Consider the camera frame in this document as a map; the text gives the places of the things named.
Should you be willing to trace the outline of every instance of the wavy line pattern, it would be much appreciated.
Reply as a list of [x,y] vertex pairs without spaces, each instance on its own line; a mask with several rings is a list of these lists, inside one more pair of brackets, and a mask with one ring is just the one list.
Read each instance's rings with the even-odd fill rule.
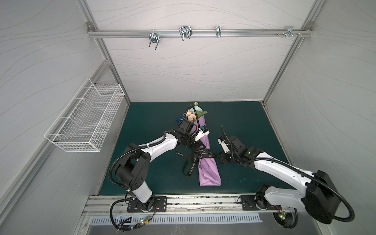
[[300,28],[314,0],[87,0],[100,29]]
[[[1,198],[103,56],[88,37],[75,0],[2,1],[0,22]],[[114,82],[110,71],[101,82]],[[125,102],[120,108],[125,109]],[[101,180],[122,113],[100,153],[55,148],[0,234],[72,234]]]
[[[376,2],[327,0],[267,109],[301,168],[327,172],[355,209],[335,234],[373,234],[376,214]],[[346,216],[340,208],[337,215]]]
[[173,38],[153,50],[147,39],[105,42],[135,102],[262,100],[291,45],[283,38]]

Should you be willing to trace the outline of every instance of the dark green tabletop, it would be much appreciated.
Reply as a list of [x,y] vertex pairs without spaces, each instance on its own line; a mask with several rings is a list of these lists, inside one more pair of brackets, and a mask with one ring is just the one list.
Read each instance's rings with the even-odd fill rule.
[[[193,102],[132,102],[115,147],[111,162],[120,156],[130,143],[145,144],[163,135],[177,125],[177,119]],[[223,125],[228,136],[235,135],[246,147],[255,146],[271,156],[287,162],[277,137],[260,102],[199,102],[210,131],[211,152],[223,151],[217,139]],[[189,153],[184,146],[178,147]],[[155,194],[192,193],[255,193],[263,184],[278,188],[291,188],[285,182],[261,171],[236,164],[217,167],[221,186],[200,186],[198,168],[191,177],[184,176],[182,167],[186,159],[168,151],[150,164],[146,182]],[[125,190],[112,185],[105,178],[101,195],[125,194]]]

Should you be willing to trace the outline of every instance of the light blue flower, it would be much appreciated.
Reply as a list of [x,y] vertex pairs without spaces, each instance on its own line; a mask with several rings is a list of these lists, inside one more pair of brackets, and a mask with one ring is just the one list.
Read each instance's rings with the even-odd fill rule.
[[194,109],[195,109],[197,112],[198,112],[198,111],[202,112],[202,108],[200,108],[200,107],[198,107],[198,106],[195,106]]

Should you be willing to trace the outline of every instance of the wire mesh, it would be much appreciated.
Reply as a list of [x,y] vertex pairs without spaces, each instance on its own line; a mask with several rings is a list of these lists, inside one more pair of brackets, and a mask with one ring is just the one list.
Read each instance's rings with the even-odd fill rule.
[[67,152],[99,152],[123,97],[119,84],[92,84],[54,137],[45,137]]

